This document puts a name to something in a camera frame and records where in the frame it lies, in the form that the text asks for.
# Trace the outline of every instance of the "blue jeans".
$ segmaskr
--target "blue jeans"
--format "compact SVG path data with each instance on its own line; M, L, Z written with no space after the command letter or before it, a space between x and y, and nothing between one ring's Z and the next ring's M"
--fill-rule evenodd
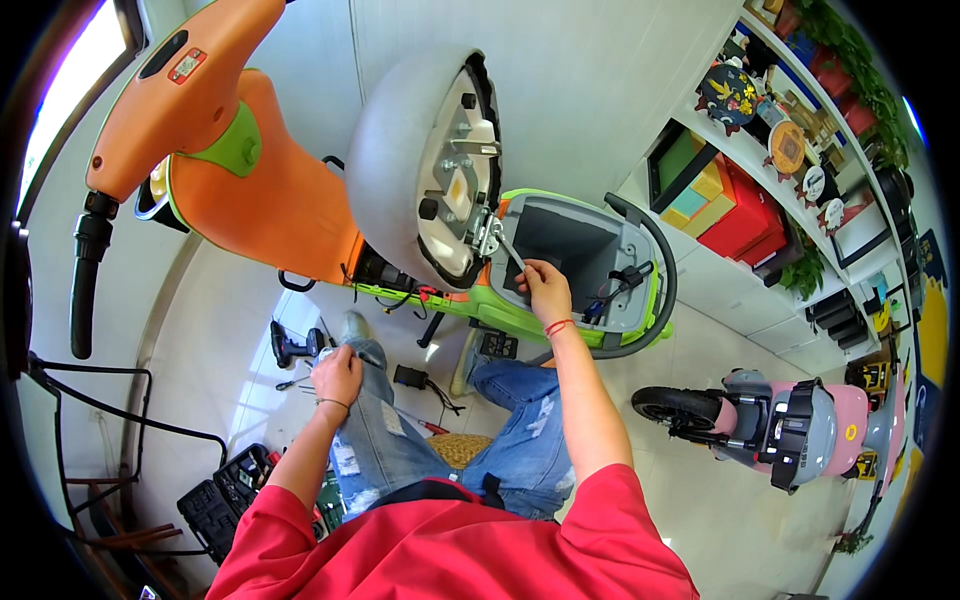
M478 495L484 495L484 475L493 474L500 479L505 508L531 519L553 518L570 497L573 466L566 452L555 370L528 367L515 360L478 363L470 384L512 414L492 444L467 468L456 469L394 410L383 347L367 339L347 343L367 365L360 394L330 448L330 462L347 505L344 520L424 477L446 479L451 474Z

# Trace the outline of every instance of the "green plant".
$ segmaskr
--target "green plant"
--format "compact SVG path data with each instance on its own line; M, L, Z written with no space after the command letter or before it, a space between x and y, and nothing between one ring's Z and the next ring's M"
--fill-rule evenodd
M906 127L900 119L900 102L887 88L873 65L873 54L860 33L844 21L827 0L793 0L800 16L799 29L815 42L832 50L843 70L853 78L851 91L860 102L873 111L876 125L860 135L860 143L877 142L876 168L896 166L905 169L909 164ZM831 61L823 64L831 68Z
M873 535L864 536L863 532L859 530L854 530L848 534L841 534L840 540L837 540L833 545L833 551L839 554L856 554L866 547L873 538Z
M783 267L779 284L788 290L800 292L804 301L807 301L818 287L824 286L824 262L813 240L800 229L797 229L797 233L803 240L804 257Z

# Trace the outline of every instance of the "red sticker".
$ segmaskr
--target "red sticker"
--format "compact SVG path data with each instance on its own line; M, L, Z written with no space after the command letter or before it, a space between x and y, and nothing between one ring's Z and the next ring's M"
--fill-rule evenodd
M206 52L201 52L198 48L191 48L180 59L177 66L170 69L170 72L167 73L167 79L177 85L182 85L204 60L206 60Z

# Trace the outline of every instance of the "red t-shirt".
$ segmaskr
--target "red t-shirt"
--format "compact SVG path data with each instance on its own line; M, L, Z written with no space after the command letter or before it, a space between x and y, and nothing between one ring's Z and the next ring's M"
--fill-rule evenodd
M290 492L260 491L207 598L700 597L663 544L636 473L581 484L561 525L460 500L368 511L317 543Z

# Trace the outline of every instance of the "scooter wheel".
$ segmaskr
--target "scooter wheel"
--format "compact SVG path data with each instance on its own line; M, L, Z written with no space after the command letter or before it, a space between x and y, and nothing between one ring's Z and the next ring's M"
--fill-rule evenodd
M634 410L646 419L670 425L676 418L696 431L709 431L720 416L721 403L695 390L640 388L630 398Z

